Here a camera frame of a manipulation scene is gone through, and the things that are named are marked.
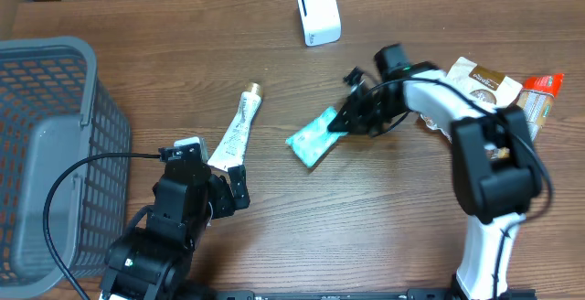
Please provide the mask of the beige dried fruit pouch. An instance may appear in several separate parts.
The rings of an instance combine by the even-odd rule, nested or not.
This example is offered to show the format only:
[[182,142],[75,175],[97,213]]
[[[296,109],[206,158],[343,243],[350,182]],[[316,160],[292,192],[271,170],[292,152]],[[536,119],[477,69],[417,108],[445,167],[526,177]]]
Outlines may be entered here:
[[494,108],[508,107],[522,90],[520,82],[465,57],[459,57],[452,65],[447,81],[458,91]]

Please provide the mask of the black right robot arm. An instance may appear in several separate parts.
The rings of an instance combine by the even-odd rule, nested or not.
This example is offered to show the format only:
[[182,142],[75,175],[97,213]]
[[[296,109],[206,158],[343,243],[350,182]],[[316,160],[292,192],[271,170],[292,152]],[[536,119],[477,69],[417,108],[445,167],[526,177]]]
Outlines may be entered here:
[[447,131],[454,195],[467,215],[463,258],[448,299],[507,299],[507,268],[521,225],[531,220],[533,198],[550,179],[538,158],[521,108],[492,108],[457,89],[429,61],[412,64],[403,47],[374,57],[379,80],[354,68],[344,78],[351,92],[330,122],[331,132],[379,136],[407,113],[420,113]]

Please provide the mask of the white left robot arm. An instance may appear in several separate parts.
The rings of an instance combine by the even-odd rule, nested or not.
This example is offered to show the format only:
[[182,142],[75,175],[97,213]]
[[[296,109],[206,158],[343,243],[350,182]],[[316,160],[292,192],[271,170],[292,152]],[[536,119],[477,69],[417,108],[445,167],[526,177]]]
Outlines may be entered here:
[[154,203],[134,215],[106,253],[102,299],[175,298],[209,222],[250,205],[245,166],[217,176],[200,144],[163,147],[159,159],[165,171],[153,186]]

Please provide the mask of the white Pantene tube gold cap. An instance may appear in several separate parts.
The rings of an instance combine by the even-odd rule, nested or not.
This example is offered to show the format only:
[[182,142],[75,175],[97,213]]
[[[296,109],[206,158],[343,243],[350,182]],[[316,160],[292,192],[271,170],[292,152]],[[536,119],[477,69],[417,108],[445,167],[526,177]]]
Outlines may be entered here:
[[225,172],[244,162],[253,119],[261,106],[262,87],[249,83],[240,95],[237,112],[208,164]]

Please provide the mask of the teal snack packet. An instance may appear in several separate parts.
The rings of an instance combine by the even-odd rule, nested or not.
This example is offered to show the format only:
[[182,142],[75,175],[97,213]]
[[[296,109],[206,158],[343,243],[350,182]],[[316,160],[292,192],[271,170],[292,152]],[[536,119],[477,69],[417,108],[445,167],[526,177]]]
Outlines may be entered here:
[[285,143],[307,168],[312,168],[321,157],[347,132],[330,132],[328,125],[337,116],[333,106],[286,139]]

